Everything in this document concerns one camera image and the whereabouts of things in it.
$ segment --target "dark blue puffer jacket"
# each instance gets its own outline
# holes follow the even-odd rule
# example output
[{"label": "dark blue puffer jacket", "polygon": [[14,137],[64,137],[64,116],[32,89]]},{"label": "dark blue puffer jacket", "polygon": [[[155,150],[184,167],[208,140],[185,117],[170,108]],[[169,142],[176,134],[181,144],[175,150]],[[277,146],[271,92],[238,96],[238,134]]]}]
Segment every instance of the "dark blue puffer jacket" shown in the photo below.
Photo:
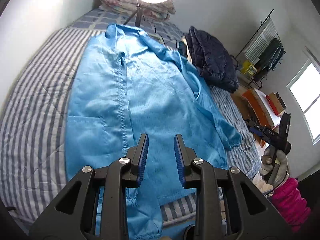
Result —
[{"label": "dark blue puffer jacket", "polygon": [[231,93],[239,83],[233,60],[222,43],[205,31],[193,26],[185,35],[192,64],[197,67],[208,85],[214,85]]}]

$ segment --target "white glove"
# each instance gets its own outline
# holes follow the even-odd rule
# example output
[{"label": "white glove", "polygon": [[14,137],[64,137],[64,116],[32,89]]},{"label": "white glove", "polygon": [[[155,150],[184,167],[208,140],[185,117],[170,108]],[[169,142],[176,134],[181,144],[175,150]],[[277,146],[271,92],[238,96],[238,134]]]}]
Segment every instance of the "white glove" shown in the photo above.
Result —
[{"label": "white glove", "polygon": [[[270,148],[268,147],[264,151],[264,155],[261,156],[262,163],[261,163],[261,168],[259,170],[260,175],[267,175],[269,172],[273,170],[273,167],[271,165],[272,159],[271,159],[271,156],[269,155],[269,152],[270,152]],[[283,185],[289,178],[289,175],[287,174],[287,169],[288,169],[287,155],[285,155],[283,151],[277,150],[277,159],[280,162],[280,167],[276,175],[276,178],[271,183],[271,185],[274,187],[279,187]]]}]

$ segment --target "pink sleeve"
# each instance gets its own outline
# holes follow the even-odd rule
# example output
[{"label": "pink sleeve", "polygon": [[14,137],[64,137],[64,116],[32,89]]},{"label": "pink sleeve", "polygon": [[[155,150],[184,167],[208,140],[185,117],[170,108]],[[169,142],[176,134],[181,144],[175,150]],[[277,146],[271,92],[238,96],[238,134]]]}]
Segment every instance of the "pink sleeve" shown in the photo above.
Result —
[{"label": "pink sleeve", "polygon": [[294,232],[300,229],[311,212],[310,208],[307,207],[307,201],[301,198],[297,187],[297,180],[288,178],[282,186],[275,189],[275,193],[270,198],[272,204]]}]

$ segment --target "bed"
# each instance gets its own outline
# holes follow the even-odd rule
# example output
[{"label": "bed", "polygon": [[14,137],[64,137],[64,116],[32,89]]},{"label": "bed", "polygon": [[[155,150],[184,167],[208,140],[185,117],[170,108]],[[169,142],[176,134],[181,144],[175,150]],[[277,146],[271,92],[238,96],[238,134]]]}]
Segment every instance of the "bed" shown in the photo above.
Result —
[{"label": "bed", "polygon": [[[94,9],[70,26],[53,33],[13,86],[0,119],[0,197],[11,215],[26,226],[66,184],[64,135],[68,98],[82,53],[90,37],[110,23],[123,24],[127,15]],[[128,25],[134,26],[135,19]],[[142,20],[151,37],[177,48],[183,33],[170,22]],[[221,114],[241,134],[240,147],[227,152],[228,165],[239,167],[250,179],[260,160],[230,93],[210,86]],[[195,194],[161,207],[164,228],[195,217]]]}]

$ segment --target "tripod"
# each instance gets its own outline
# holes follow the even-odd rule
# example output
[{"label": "tripod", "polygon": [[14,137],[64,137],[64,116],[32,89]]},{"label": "tripod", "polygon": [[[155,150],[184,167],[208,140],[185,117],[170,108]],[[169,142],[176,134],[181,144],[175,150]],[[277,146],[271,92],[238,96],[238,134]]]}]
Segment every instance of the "tripod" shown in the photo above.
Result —
[{"label": "tripod", "polygon": [[142,14],[143,14],[143,10],[140,8],[139,4],[137,3],[137,10],[125,21],[124,25],[127,25],[128,22],[133,18],[133,16],[137,15],[136,23],[134,26],[140,27]]}]

